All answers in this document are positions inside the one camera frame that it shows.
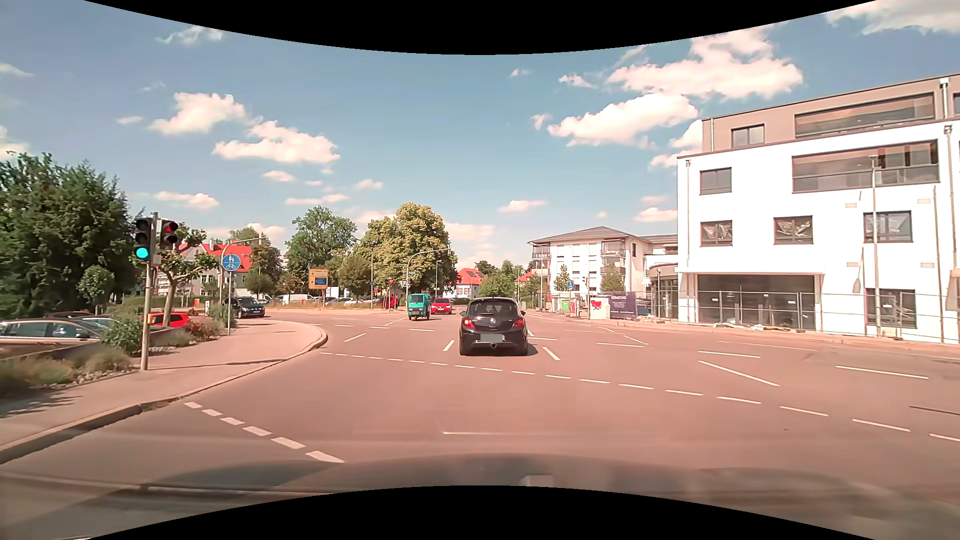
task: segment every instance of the window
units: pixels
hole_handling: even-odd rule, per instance
[[[912,142],[881,148],[861,148],[793,158],[793,192],[861,189],[876,186],[940,182],[937,141]]]
[[[750,146],[752,144],[763,144],[763,125],[751,126],[749,128],[737,128],[731,130],[731,146]]]
[[[867,324],[876,324],[876,296],[866,289]],[[880,289],[880,325],[896,328],[917,328],[917,295],[915,290]]]
[[[775,217],[775,244],[812,244],[813,216]]]
[[[797,114],[794,119],[797,138],[835,134],[901,124],[934,117],[933,94],[911,96]]]
[[[700,224],[701,246],[732,246],[733,221],[708,221]]]
[[[700,172],[700,194],[730,193],[733,191],[732,169],[716,169]]]
[[[912,242],[913,228],[910,212],[877,212],[876,221],[880,226],[876,229],[876,241],[880,243],[891,242]],[[872,243],[874,241],[874,215],[873,213],[863,214],[863,241]]]

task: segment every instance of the black hatchback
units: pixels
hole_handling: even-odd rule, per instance
[[[512,298],[478,298],[460,316],[460,354],[507,349],[527,355],[526,311]]]

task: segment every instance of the red roof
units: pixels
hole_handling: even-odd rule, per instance
[[[482,272],[476,268],[462,268],[457,272],[457,284],[458,285],[479,285],[484,278],[486,278]]]

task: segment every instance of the sky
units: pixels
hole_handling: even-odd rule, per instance
[[[282,244],[323,205],[443,217],[460,267],[677,229],[699,118],[960,71],[960,2],[876,0],[637,47],[443,56],[246,36],[76,0],[0,13],[0,159],[89,160],[141,208]]]

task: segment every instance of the red car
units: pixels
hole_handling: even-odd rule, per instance
[[[453,304],[450,303],[449,298],[437,298],[434,299],[433,304],[430,305],[430,314],[453,314]]]

